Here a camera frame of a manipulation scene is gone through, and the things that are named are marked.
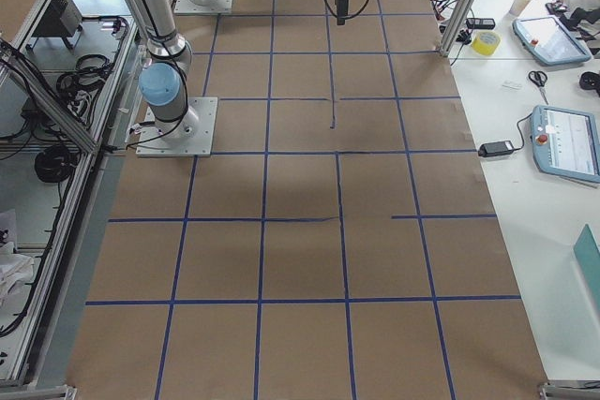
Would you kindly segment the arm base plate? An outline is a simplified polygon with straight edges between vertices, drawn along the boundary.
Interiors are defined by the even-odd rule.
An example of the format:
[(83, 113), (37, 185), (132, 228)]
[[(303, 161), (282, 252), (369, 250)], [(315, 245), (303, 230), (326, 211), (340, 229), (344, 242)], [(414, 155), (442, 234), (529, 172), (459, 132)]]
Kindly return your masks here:
[(201, 16), (231, 14), (233, 0), (176, 0), (174, 14), (180, 16)]
[(182, 123), (168, 136), (163, 123), (145, 127), (136, 146), (139, 157), (207, 157), (212, 153), (218, 99), (215, 96), (194, 96), (188, 100), (188, 112)]

